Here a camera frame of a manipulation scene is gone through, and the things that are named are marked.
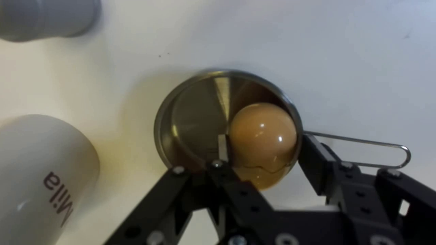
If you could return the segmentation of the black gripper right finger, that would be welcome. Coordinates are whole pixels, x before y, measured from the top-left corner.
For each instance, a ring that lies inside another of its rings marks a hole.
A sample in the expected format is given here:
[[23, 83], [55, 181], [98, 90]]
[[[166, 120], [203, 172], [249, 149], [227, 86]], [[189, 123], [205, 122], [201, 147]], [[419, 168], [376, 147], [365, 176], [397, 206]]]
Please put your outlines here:
[[344, 217], [354, 245], [436, 245], [436, 191], [396, 168], [340, 160], [317, 134], [303, 132], [298, 164], [314, 192]]

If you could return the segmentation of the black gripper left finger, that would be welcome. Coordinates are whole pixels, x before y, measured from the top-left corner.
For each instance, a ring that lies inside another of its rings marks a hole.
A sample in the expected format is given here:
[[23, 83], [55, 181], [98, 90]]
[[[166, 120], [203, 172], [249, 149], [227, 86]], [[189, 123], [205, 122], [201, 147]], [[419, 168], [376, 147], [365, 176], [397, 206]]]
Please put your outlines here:
[[208, 213], [218, 245], [273, 245], [273, 210], [228, 158], [228, 139], [219, 135], [218, 158], [203, 171], [169, 169], [103, 245], [177, 245], [198, 210]]

